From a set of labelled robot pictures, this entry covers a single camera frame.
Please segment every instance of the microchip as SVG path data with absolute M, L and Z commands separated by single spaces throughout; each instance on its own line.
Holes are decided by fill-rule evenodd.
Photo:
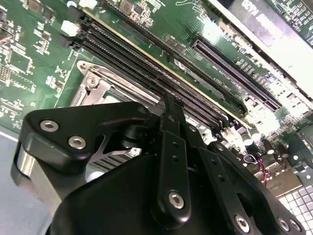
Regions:
M 53 14 L 54 14 L 54 12 L 53 12 L 53 10 L 51 10 L 50 8 L 46 7 L 46 8 L 44 9 L 44 16 L 45 16 L 45 18 L 46 18 L 47 20 L 50 21 L 50 20 L 53 18 Z
M 186 51 L 186 48 L 185 48 L 183 45 L 179 44 L 179 43 L 176 44 L 175 49 L 176 49 L 179 53 L 182 53 L 182 54 L 184 54 L 185 51 Z
M 171 47 L 175 47 L 177 44 L 177 42 L 173 38 L 171 38 L 170 36 L 166 36 L 165 42 L 167 43 L 167 45 L 169 45 Z
M 4 22 L 6 20 L 6 13 L 0 10 L 0 22 Z
M 47 41 L 49 41 L 49 40 L 50 40 L 50 35 L 47 34 L 46 32 L 43 32 L 43 33 L 42 33 L 42 38 L 45 39 L 45 40 L 47 40 Z
M 278 137 L 278 134 L 276 132 L 272 133 L 271 134 L 271 137 L 274 139 L 274 138 L 277 138 Z
M 293 127 L 293 123 L 292 122 L 288 122 L 288 123 L 286 123 L 286 126 L 288 126 L 289 128 L 292 128 Z
M 37 0 L 28 0 L 27 5 L 29 9 L 35 12 L 41 12 L 43 10 L 43 5 Z
M 0 46 L 9 43 L 11 39 L 13 39 L 13 34 L 0 28 Z
M 138 15 L 141 15 L 143 12 L 143 9 L 141 8 L 141 6 L 136 6 L 134 8 L 134 12 L 136 12 Z
M 122 11 L 125 12 L 125 14 L 129 15 L 132 12 L 132 8 L 133 8 L 133 4 L 131 4 L 129 1 L 127 0 L 122 0 L 119 9 L 121 9 Z
M 296 96 L 294 93 L 291 93 L 290 95 L 287 96 L 287 98 L 290 99 L 290 100 L 291 100 L 291 99 L 294 99 L 294 98 L 296 98 L 296 97 L 297 97 L 297 96 Z

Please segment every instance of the green circuit board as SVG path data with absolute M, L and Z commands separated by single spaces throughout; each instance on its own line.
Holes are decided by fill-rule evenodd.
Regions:
M 5 17 L 1 29 L 14 38 L 0 47 L 0 125 L 19 132 L 27 113 L 70 104 L 82 79 L 76 61 L 99 61 L 87 52 L 60 47 L 61 24 L 67 18 L 61 1 L 42 0 L 36 6 L 2 0 L 0 11 Z
M 122 1 L 111 3 L 121 8 Z M 292 92 L 285 84 L 263 68 L 216 24 L 219 16 L 214 11 L 205 14 L 199 1 L 134 0 L 128 3 L 133 9 L 138 5 L 145 10 L 149 8 L 150 13 L 144 21 L 137 23 L 143 24 L 168 46 L 196 64 L 210 76 L 212 83 L 232 94 L 235 99 L 243 101 L 246 93 L 191 49 L 198 33 L 270 91 L 283 105 L 275 113 L 260 111 L 247 104 L 253 118 L 271 118 L 273 125 L 264 121 L 259 123 L 261 128 L 270 126 L 266 131 L 270 140 L 282 142 L 297 128 L 310 122 L 311 113 L 307 106 L 296 96 L 288 98 Z M 0 27 L 5 31 L 0 31 L 0 36 L 3 32 L 12 35 L 11 43 L 0 47 L 0 125 L 19 132 L 22 119 L 27 113 L 36 109 L 70 105 L 83 79 L 76 68 L 77 61 L 93 61 L 96 64 L 101 61 L 87 51 L 73 51 L 60 46 L 61 24 L 67 20 L 64 1 L 41 0 L 38 4 L 35 0 L 2 0 L 0 10 L 5 15 L 5 21 L 0 22 Z M 205 85 L 196 82 L 186 71 L 174 65 L 165 51 L 129 27 L 116 13 L 100 6 L 93 11 L 84 11 L 182 77 L 225 110 L 240 116 L 238 107 L 231 100 L 218 99 L 219 94 L 209 92 Z M 188 15 L 188 18 L 181 17 L 182 15 Z
M 262 65 L 254 60 L 229 34 L 223 31 L 217 24 L 217 21 L 220 20 L 219 16 L 216 15 L 213 10 L 206 14 L 201 7 L 200 1 L 116 0 L 110 2 L 126 12 L 137 24 L 145 26 L 151 33 L 167 45 L 192 61 L 206 74 L 210 75 L 212 83 L 218 84 L 220 87 L 233 94 L 237 99 L 244 100 L 247 97 L 245 91 L 237 84 L 232 83 L 191 48 L 194 38 L 198 34 L 201 34 L 207 41 L 223 52 L 224 55 L 234 61 L 240 69 L 251 75 L 255 81 L 270 91 L 283 105 L 283 107 L 275 113 L 263 110 L 259 111 L 247 104 L 250 111 L 249 113 L 254 118 L 260 119 L 260 116 L 263 116 L 263 122 L 260 121 L 260 126 L 263 127 L 260 128 L 268 134 L 268 139 L 277 142 L 277 144 L 281 143 L 283 140 L 288 139 L 289 135 L 294 133 L 296 129 L 310 122 L 311 113 L 308 112 L 306 105 L 299 99 L 290 99 L 289 95 L 292 92 L 285 84 L 262 67 Z M 132 10 L 127 11 L 124 6 L 125 4 L 128 4 L 128 7 Z M 135 10 L 138 6 L 144 9 L 143 12 L 149 12 L 149 14 L 143 17 L 144 19 L 134 19 L 134 15 L 138 14 Z M 97 21 L 102 22 L 106 27 L 110 27 L 118 35 L 129 40 L 148 55 L 160 61 L 175 74 L 183 76 L 184 79 L 189 79 L 191 84 L 197 85 L 191 76 L 180 70 L 177 66 L 173 66 L 173 63 L 169 60 L 169 55 L 158 46 L 142 37 L 142 35 L 133 28 L 129 27 L 116 13 L 105 7 L 97 7 L 93 11 L 85 9 L 84 11 L 89 13 Z M 181 17 L 182 15 L 188 15 L 188 18 Z M 273 120 L 273 125 L 268 125 L 268 123 L 271 123 L 270 119 Z

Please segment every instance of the electrolytic capacitor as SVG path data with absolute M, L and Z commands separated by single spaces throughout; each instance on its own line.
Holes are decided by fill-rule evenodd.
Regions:
M 258 154 L 260 154 L 260 149 L 256 144 L 251 144 L 250 146 L 246 147 L 246 151 L 248 154 L 253 155 L 253 156 L 257 156 Z
M 241 138 L 243 139 L 245 146 L 249 146 L 253 144 L 253 140 L 251 139 L 251 136 L 248 133 L 243 133 L 241 135 Z
M 261 139 L 261 134 L 256 127 L 251 128 L 250 135 L 254 142 L 259 142 Z
M 268 140 L 263 141 L 263 146 L 267 152 L 267 154 L 273 154 L 274 148 L 272 147 L 271 143 Z
M 289 157 L 287 149 L 285 148 L 285 146 L 283 144 L 280 144 L 277 146 L 277 152 L 278 152 L 279 156 L 282 158 Z

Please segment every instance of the black metal bracket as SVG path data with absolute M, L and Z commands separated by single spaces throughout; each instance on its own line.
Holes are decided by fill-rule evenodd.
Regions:
M 129 229 L 140 234 L 305 233 L 295 216 L 228 149 L 219 142 L 204 144 L 197 128 L 186 122 L 181 101 L 166 96 L 164 105 L 160 117 L 136 102 L 39 110 L 25 117 L 12 169 L 18 168 L 33 183 L 46 169 L 49 182 L 63 191 L 50 190 L 61 203 L 52 235 L 87 234 L 78 231 L 89 231 L 88 226 L 103 232 L 110 221 L 130 216 Z M 142 155 L 81 187 L 82 172 L 99 149 L 96 138 L 101 135 L 108 138 L 106 153 L 139 147 Z M 72 184 L 73 191 L 64 191 L 62 176 L 80 181 Z M 114 216 L 86 222 L 86 213 L 99 208 L 110 208 Z M 109 230 L 124 234 L 122 228 Z

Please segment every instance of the integrated circuit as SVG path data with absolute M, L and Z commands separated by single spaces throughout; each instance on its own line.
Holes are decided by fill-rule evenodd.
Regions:
M 14 35 L 9 33 L 3 28 L 0 28 L 0 46 L 9 43 L 13 39 Z
M 136 12 L 138 15 L 141 15 L 142 12 L 143 12 L 143 9 L 142 9 L 141 6 L 136 6 L 136 7 L 134 8 L 134 12 Z
M 46 7 L 44 9 L 44 17 L 50 21 L 52 20 L 53 16 L 54 16 L 54 11 L 51 10 L 49 7 Z
M 29 65 L 29 59 L 15 51 L 11 52 L 10 63 L 21 71 L 26 72 Z
M 41 12 L 43 10 L 43 5 L 41 2 L 37 0 L 28 0 L 27 1 L 28 8 L 35 11 L 35 12 Z
M 177 42 L 175 39 L 173 39 L 172 37 L 170 36 L 166 36 L 165 38 L 165 42 L 167 43 L 167 45 L 171 46 L 171 47 L 175 47 Z
M 125 12 L 125 14 L 129 15 L 132 12 L 133 4 L 127 0 L 122 0 L 119 8 Z
M 175 49 L 180 53 L 184 54 L 186 51 L 186 47 L 184 47 L 182 44 L 177 43 L 175 46 Z

